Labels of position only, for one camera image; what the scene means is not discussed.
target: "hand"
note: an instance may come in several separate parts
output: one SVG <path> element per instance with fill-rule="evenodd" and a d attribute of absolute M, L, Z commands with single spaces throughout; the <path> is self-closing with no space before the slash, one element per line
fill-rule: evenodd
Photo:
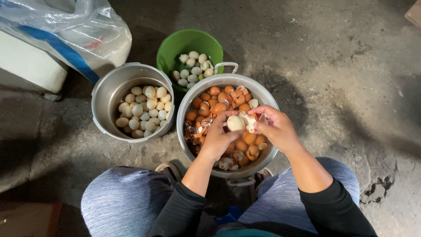
<path fill-rule="evenodd" d="M 214 162 L 218 161 L 229 144 L 242 136 L 243 131 L 225 133 L 222 128 L 223 123 L 228 117 L 237 114 L 238 111 L 224 111 L 216 117 L 206 135 L 205 142 L 198 157 L 204 157 L 205 159 L 210 159 Z"/>
<path fill-rule="evenodd" d="M 279 151 L 287 154 L 303 147 L 297 134 L 295 133 L 291 120 L 286 114 L 277 111 L 268 105 L 256 107 L 247 113 L 265 113 L 267 115 L 266 118 L 269 125 L 256 122 L 254 124 L 256 132 L 254 133 L 262 133 L 265 135 Z"/>

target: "person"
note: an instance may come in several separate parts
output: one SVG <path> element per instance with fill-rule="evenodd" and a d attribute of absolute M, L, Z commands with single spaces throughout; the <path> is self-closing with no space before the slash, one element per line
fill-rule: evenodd
<path fill-rule="evenodd" d="M 257 200 L 238 222 L 217 226 L 203 211 L 215 161 L 242 131 L 224 133 L 223 122 L 237 111 L 218 115 L 197 158 L 181 179 L 172 165 L 157 171 L 115 167 L 97 177 L 82 197 L 82 215 L 97 236 L 376 236 L 358 208 L 359 186 L 344 164 L 313 157 L 298 140 L 289 118 L 264 105 L 249 114 L 266 113 L 269 124 L 257 122 L 283 152 L 290 167 L 264 179 Z"/>

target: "stainless steel pot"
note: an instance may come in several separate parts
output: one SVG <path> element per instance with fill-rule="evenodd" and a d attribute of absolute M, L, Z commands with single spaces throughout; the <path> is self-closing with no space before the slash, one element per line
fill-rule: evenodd
<path fill-rule="evenodd" d="M 132 87 L 146 85 L 165 87 L 171 95 L 173 106 L 167 122 L 160 130 L 149 137 L 135 139 L 127 136 L 115 125 L 115 121 L 120 117 L 117 107 L 123 97 L 130 93 Z M 92 114 L 95 125 L 101 132 L 129 143 L 139 143 L 164 135 L 174 122 L 174 110 L 174 91 L 171 80 L 163 71 L 138 62 L 125 63 L 111 70 L 99 79 L 92 90 Z"/>
<path fill-rule="evenodd" d="M 215 71 L 217 70 L 217 67 L 219 66 L 235 66 L 235 68 L 233 70 L 233 73 L 216 74 L 204 80 L 199 81 L 184 96 L 184 99 L 180 104 L 180 108 L 177 114 L 178 137 L 179 137 L 181 146 L 184 149 L 184 152 L 187 154 L 187 156 L 189 157 L 191 161 L 194 161 L 196 157 L 194 154 L 191 153 L 191 151 L 189 150 L 187 146 L 187 142 L 184 139 L 185 115 L 188 111 L 192 109 L 191 107 L 192 101 L 195 98 L 199 97 L 200 94 L 207 91 L 207 89 L 210 88 L 211 86 L 225 87 L 228 85 L 231 85 L 231 86 L 244 85 L 249 90 L 253 98 L 259 101 L 259 105 L 270 105 L 276 108 L 277 110 L 279 110 L 279 107 L 275 99 L 272 97 L 269 91 L 267 91 L 261 84 L 259 84 L 257 81 L 251 78 L 248 78 L 246 76 L 234 74 L 238 68 L 237 63 L 223 62 L 223 63 L 217 64 L 215 66 Z M 221 171 L 221 170 L 213 169 L 211 175 L 220 177 L 220 178 L 228 178 L 228 179 L 249 177 L 250 175 L 253 175 L 254 173 L 260 171 L 265 166 L 267 166 L 273 160 L 277 152 L 278 152 L 278 149 L 276 149 L 276 147 L 274 147 L 268 141 L 267 148 L 262 151 L 257 161 L 251 162 L 248 166 L 242 167 L 236 171 Z M 231 183 L 231 181 L 228 181 L 228 184 L 231 186 L 245 186 L 245 185 L 250 185 L 253 183 L 254 183 L 254 180 L 252 178 L 250 178 L 248 182 L 241 183 L 241 184 L 233 184 Z"/>

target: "forearm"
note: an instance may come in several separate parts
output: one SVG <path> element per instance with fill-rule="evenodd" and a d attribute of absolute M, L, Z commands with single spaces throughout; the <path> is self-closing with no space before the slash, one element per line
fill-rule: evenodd
<path fill-rule="evenodd" d="M 192 192 L 204 197 L 208 189 L 214 160 L 201 154 L 193 161 L 181 183 Z"/>
<path fill-rule="evenodd" d="M 332 176 L 302 145 L 285 155 L 300 190 L 315 193 L 327 189 L 332 184 Z"/>

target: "pot handle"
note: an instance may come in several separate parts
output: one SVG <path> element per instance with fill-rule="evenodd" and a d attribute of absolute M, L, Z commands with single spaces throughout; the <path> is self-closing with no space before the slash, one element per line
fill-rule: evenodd
<path fill-rule="evenodd" d="M 249 181 L 244 182 L 244 183 L 231 183 L 231 179 L 229 179 L 226 181 L 226 183 L 228 184 L 228 186 L 231 186 L 231 187 L 243 187 L 243 186 L 252 185 L 256 182 L 256 180 L 252 178 L 251 176 L 248 177 L 248 180 Z"/>
<path fill-rule="evenodd" d="M 215 65 L 215 68 L 214 68 L 213 71 L 218 72 L 219 66 L 234 66 L 234 70 L 232 71 L 232 73 L 235 73 L 238 69 L 238 63 L 236 63 L 236 62 L 220 62 L 220 63 Z"/>

